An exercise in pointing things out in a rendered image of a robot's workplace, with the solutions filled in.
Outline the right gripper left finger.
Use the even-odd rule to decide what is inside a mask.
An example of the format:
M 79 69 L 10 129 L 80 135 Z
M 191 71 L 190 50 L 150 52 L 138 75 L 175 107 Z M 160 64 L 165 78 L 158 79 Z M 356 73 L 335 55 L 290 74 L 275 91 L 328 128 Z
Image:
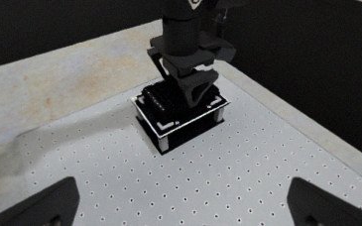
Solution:
M 80 195 L 67 176 L 0 212 L 0 226 L 72 226 Z

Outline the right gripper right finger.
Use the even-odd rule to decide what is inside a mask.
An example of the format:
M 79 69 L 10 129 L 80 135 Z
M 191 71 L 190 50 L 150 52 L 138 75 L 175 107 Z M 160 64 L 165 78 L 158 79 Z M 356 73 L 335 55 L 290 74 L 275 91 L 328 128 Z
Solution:
M 362 226 L 362 209 L 298 176 L 287 204 L 295 226 Z

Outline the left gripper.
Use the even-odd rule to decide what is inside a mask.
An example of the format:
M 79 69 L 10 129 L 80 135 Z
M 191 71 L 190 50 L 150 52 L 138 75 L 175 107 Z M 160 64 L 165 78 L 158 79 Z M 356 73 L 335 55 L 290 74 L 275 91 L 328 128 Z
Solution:
M 224 25 L 211 19 L 209 32 L 200 30 L 201 14 L 193 19 L 178 20 L 162 13 L 163 34 L 150 39 L 151 49 L 147 54 L 163 79 L 173 76 L 179 83 L 183 97 L 189 108 L 197 105 L 204 92 L 216 81 L 219 73 L 213 68 L 191 73 L 194 67 L 214 64 L 215 54 L 210 49 L 222 47 L 233 50 L 233 46 L 223 40 Z M 160 59 L 163 59 L 163 66 Z M 169 72 L 167 75 L 164 68 Z M 190 74 L 189 74 L 190 73 Z M 191 92 L 200 85 L 195 98 Z

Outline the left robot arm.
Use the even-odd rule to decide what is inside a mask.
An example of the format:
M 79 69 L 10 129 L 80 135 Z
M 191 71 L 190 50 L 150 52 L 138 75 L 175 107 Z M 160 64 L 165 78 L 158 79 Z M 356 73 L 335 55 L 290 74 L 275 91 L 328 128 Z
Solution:
M 172 19 L 187 20 L 198 17 L 202 5 L 207 11 L 246 5 L 250 0 L 161 0 L 162 13 Z M 204 5 L 206 4 L 206 5 Z M 229 61 L 233 59 L 236 50 L 227 48 L 210 49 L 216 60 Z

